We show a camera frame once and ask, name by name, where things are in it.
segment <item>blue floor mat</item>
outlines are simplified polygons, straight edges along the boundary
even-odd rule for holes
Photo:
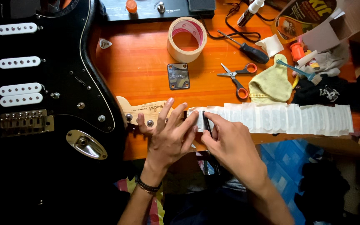
[[[261,144],[262,161],[268,168],[268,176],[283,197],[295,224],[304,225],[305,217],[294,203],[294,194],[302,178],[302,166],[309,162],[312,153],[306,151],[308,142],[305,140],[280,141]]]

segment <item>masking tape roll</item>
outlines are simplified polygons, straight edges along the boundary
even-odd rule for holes
[[[194,51],[184,51],[177,47],[173,42],[173,36],[180,32],[188,32],[191,33],[198,42],[198,49]],[[203,48],[205,47],[207,41],[206,30],[202,23],[198,20],[191,17],[181,17],[177,20],[173,21],[170,25],[169,33],[168,33],[168,52],[169,54],[181,62],[192,62],[201,54]]]

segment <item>blue brush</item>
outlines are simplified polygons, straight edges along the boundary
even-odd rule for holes
[[[281,64],[283,66],[287,66],[288,68],[294,70],[295,72],[304,75],[307,77],[308,81],[312,82],[314,85],[318,85],[322,81],[322,77],[320,75],[316,75],[315,73],[306,73],[302,70],[299,70],[293,66],[288,65],[287,63],[284,63],[282,60],[277,59],[276,61],[278,64]]]

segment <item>guitar body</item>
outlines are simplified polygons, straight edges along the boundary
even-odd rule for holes
[[[0,34],[0,193],[25,201],[44,199],[44,205],[70,196],[78,201],[108,198],[116,188],[113,183],[126,178],[122,159],[127,133],[120,106],[92,63],[99,2],[72,0],[59,12],[18,19],[4,11],[9,11],[9,1],[0,5],[0,25],[15,24],[9,32],[36,24],[33,33]],[[20,67],[33,63],[20,57],[33,56],[39,65]],[[3,68],[8,62],[19,67]],[[19,87],[18,95],[10,95],[16,91],[11,85],[19,84],[26,88],[23,92],[39,92],[21,95]],[[20,105],[35,98],[42,101]]]

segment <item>orange wooden desk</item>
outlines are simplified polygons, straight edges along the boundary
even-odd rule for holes
[[[218,29],[224,33],[233,33],[224,22],[224,18],[232,6],[223,5],[226,2],[237,2],[229,0],[218,0],[216,2],[215,16],[206,20],[209,32],[218,36]],[[270,24],[254,16],[244,28],[239,28],[237,19],[247,8],[246,4],[241,5],[238,13],[228,18],[229,24],[241,31],[259,32],[261,39],[272,36]],[[259,10],[265,18],[275,18],[278,11],[269,6]],[[234,71],[242,69],[252,61],[244,56],[239,46],[230,40],[213,40],[208,38],[207,44],[200,56],[193,62],[188,63],[190,76],[190,89],[170,90],[167,79],[167,65],[176,63],[166,49],[167,31],[172,22],[109,25],[104,26],[101,38],[112,43],[107,49],[97,47],[96,66],[107,80],[107,85],[116,96],[125,97],[131,105],[141,105],[148,102],[167,100],[170,97],[175,99],[173,108],[183,102],[189,107],[194,106],[223,106],[224,103],[241,103],[235,95],[236,87],[229,77],[217,76],[217,73],[225,72],[223,63],[228,69]],[[189,34],[178,34],[176,44],[180,46],[193,46],[196,43],[194,37]],[[241,37],[235,39],[243,43]],[[260,49],[253,43],[248,45]],[[280,52],[292,62],[291,52],[285,46]],[[257,64],[256,74],[273,65],[273,58],[265,65]],[[348,63],[341,69],[342,77],[353,81],[355,79],[354,67]],[[288,69],[288,80],[293,83],[291,70]],[[237,76],[238,81],[247,89],[252,76]],[[360,115],[353,114],[355,131],[360,130]],[[255,144],[266,142],[298,139],[311,135],[287,135],[279,134],[274,137],[271,134],[253,134]],[[147,140],[140,134],[134,136],[130,133],[127,138],[124,160],[142,159],[147,155]]]

